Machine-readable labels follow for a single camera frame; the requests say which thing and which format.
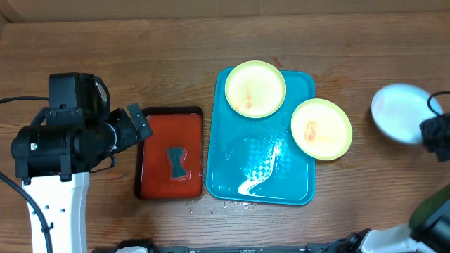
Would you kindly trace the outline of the white round plate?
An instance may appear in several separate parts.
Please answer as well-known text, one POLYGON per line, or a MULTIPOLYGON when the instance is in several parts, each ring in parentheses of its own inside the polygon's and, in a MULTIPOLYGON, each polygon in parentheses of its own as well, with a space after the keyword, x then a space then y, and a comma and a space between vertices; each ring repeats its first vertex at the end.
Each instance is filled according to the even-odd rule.
POLYGON ((422 143, 420 124, 443 113, 436 99, 420 87, 390 84, 376 92, 371 103, 375 125, 392 140, 407 144, 422 143))

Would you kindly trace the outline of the yellow plate front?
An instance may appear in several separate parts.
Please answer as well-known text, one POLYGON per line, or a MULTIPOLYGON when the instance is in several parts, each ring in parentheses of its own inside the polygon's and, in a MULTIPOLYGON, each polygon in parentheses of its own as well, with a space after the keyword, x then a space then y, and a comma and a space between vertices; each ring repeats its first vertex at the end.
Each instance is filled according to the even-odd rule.
POLYGON ((313 98, 297 106, 290 129, 307 155, 331 161, 342 157, 352 143, 352 125, 345 112, 329 100, 313 98))

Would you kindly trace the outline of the yellow plate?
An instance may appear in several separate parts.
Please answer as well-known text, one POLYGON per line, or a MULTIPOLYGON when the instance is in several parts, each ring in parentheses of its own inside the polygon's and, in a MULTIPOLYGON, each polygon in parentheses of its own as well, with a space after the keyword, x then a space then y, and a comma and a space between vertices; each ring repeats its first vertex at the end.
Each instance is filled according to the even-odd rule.
POLYGON ((352 125, 345 112, 329 100, 313 98, 297 106, 290 129, 307 155, 331 161, 342 157, 352 143, 352 125))
POLYGON ((259 119, 274 114, 283 104, 287 84, 272 64, 251 60, 232 69, 225 81, 226 100, 238 114, 259 119))

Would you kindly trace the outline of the yellow plate back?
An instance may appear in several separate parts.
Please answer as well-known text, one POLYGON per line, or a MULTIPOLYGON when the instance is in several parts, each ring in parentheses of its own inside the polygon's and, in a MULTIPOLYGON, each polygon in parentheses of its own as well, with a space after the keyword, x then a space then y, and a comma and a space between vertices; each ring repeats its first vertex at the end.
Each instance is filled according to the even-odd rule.
POLYGON ((226 100, 238 114, 259 119, 274 114, 283 104, 287 84, 272 64, 251 60, 232 69, 225 81, 226 100))

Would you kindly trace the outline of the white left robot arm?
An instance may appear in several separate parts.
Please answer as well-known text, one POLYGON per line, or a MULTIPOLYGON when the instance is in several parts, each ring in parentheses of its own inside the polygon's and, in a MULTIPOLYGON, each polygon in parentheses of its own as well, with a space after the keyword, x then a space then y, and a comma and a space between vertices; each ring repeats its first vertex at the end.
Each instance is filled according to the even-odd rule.
POLYGON ((11 144, 27 200, 33 252, 87 252, 86 199, 97 165, 152 135, 140 107, 95 112, 46 108, 47 123, 22 128, 11 144))

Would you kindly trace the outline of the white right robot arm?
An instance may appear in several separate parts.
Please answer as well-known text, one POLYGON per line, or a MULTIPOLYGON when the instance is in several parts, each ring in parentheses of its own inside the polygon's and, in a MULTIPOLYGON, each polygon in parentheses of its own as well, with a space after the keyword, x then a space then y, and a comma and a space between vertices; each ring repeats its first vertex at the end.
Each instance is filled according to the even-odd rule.
MULTIPOLYGON (((423 145, 440 162, 449 160, 449 114, 420 124, 423 145)), ((387 230, 353 233, 336 252, 449 252, 449 186, 422 202, 409 222, 387 230)))

